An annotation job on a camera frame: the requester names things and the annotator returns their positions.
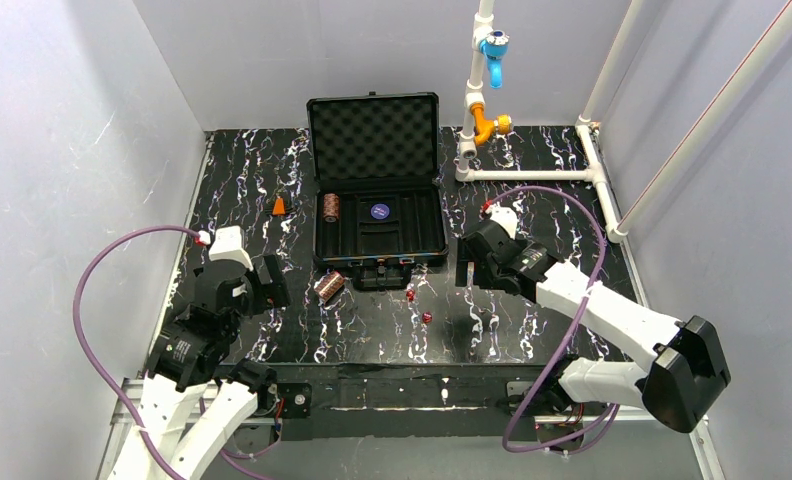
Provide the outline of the purple small blind button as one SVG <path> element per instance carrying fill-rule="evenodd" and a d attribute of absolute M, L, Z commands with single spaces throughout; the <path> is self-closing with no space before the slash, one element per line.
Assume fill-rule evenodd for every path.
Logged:
<path fill-rule="evenodd" d="M 384 221 L 390 218 L 392 210 L 386 203 L 375 203 L 370 207 L 370 216 L 376 221 Z"/>

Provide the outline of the orange black chip roll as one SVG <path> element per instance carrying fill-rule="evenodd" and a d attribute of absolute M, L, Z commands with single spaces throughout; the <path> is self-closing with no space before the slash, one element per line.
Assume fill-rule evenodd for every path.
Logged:
<path fill-rule="evenodd" d="M 322 217 L 326 223 L 335 223 L 340 218 L 340 198 L 337 194 L 327 193 L 323 196 Z"/>

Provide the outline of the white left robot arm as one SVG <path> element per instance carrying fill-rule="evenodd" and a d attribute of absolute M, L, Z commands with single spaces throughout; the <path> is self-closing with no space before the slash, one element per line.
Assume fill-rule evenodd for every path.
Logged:
<path fill-rule="evenodd" d="M 278 259 L 262 262 L 262 279 L 244 249 L 239 226 L 199 240 L 208 259 L 194 270 L 195 291 L 182 314 L 161 329 L 148 358 L 136 407 L 143 423 L 131 428 L 109 474 L 112 479 L 164 479 L 160 463 L 184 479 L 199 479 L 244 419 L 277 390 L 273 369 L 242 360 L 222 380 L 210 406 L 188 419 L 217 376 L 244 318 L 286 307 L 289 294 Z"/>

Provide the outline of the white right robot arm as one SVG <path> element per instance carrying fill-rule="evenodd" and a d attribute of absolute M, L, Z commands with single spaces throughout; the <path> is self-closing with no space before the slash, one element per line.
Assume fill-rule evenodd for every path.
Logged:
<path fill-rule="evenodd" d="M 731 381 L 714 325 L 648 309 L 591 282 L 537 242 L 513 236 L 492 219 L 458 240 L 456 283 L 519 295 L 559 312 L 619 348 L 627 361 L 595 361 L 561 353 L 524 397 L 561 411 L 599 402 L 647 411 L 664 426 L 692 432 Z"/>

